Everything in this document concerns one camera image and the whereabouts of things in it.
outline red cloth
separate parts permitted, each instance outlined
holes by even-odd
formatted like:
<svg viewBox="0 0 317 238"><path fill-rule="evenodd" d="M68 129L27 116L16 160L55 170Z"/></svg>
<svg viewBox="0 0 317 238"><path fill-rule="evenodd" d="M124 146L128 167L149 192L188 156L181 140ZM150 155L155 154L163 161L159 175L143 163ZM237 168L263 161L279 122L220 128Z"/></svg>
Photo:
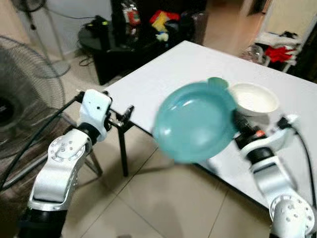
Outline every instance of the red cloth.
<svg viewBox="0 0 317 238"><path fill-rule="evenodd" d="M292 55L287 54L290 51L293 50L287 50L285 46L279 48L269 46L265 51L265 55L269 56L272 62L285 62L292 57Z"/></svg>
<svg viewBox="0 0 317 238"><path fill-rule="evenodd" d="M161 12L164 12L170 20L179 21L179 19L180 19L180 15L177 14L177 13L157 10L156 13L150 18L150 23L151 24L153 24L155 22L155 20L157 19L157 17L159 16L159 14Z"/></svg>

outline white table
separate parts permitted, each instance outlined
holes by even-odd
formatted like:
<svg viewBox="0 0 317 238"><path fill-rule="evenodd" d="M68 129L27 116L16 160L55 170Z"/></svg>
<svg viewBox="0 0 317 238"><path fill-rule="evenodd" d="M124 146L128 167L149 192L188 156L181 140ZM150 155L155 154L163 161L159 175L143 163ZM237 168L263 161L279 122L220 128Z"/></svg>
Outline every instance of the white table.
<svg viewBox="0 0 317 238"><path fill-rule="evenodd" d="M317 84L185 41L106 90L113 98L114 111L122 114L128 106L134 105L130 121L151 134L156 112L169 94L185 84L214 76L226 79L231 85L243 81L260 84L279 97L280 109L267 118L269 123L265 118L257 119L264 129L278 121L283 113L300 116L300 131L313 159L316 181ZM291 146L277 154L289 167L300 194L311 203L307 161L299 140L294 138ZM220 154L200 165L267 207L249 172L250 163L240 157L233 141Z"/></svg>

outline teal plate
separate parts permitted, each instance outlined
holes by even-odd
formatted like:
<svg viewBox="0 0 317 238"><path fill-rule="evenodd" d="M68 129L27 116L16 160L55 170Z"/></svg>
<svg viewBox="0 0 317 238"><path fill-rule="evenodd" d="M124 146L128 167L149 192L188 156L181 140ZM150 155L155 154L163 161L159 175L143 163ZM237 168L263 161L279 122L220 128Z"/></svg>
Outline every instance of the teal plate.
<svg viewBox="0 0 317 238"><path fill-rule="evenodd" d="M225 88L205 82L188 84L162 103L153 136L176 162L201 162L221 152L233 139L235 108Z"/></svg>

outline yellow object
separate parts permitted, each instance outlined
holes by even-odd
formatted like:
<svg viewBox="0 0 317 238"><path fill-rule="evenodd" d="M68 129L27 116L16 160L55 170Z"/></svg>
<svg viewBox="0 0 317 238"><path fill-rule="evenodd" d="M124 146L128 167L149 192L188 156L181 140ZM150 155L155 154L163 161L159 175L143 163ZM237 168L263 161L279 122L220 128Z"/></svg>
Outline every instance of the yellow object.
<svg viewBox="0 0 317 238"><path fill-rule="evenodd" d="M164 13L161 12L155 22L152 24L152 26L157 30L157 31L164 31L167 32L167 29L165 28L164 24L169 20L168 16Z"/></svg>

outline fan stand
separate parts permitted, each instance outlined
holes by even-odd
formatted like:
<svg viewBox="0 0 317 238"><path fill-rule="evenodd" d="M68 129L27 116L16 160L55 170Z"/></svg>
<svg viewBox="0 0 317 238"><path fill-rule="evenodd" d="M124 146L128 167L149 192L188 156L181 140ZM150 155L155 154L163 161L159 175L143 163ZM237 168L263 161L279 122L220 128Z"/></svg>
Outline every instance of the fan stand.
<svg viewBox="0 0 317 238"><path fill-rule="evenodd" d="M64 56L63 51L61 49L59 38L57 36L57 30L56 30L55 25L53 23L53 18L51 16L51 14L49 13L49 11L47 10L46 4L44 5L43 9L45 10L45 13L48 16L48 19L50 21L50 24L51 24L51 27L52 27L52 30L53 30L53 34L54 34L54 37L55 37L55 41L56 41L56 44L57 44L57 47L58 47L58 51L59 51L59 54L61 56L61 60L58 60L58 61L55 61L55 62L52 62L50 60L49 55L48 55L48 51L47 51L45 45L43 44L43 42L41 40L41 37L40 37L40 35L39 35L38 31L37 31L36 26L33 23L33 20L30 17L28 17L28 19L30 21L30 24L31 24L31 30L35 33L35 35L36 35L36 37L38 39L38 42L40 43L40 47L42 49L44 57L50 63L50 64L45 64L45 63L40 64L39 67L41 68L41 70L38 71L38 72L35 72L35 73L38 74L38 77L40 77L40 78L61 77L61 76L63 76L64 74L66 74L69 71L70 64L65 59L65 56Z"/></svg>

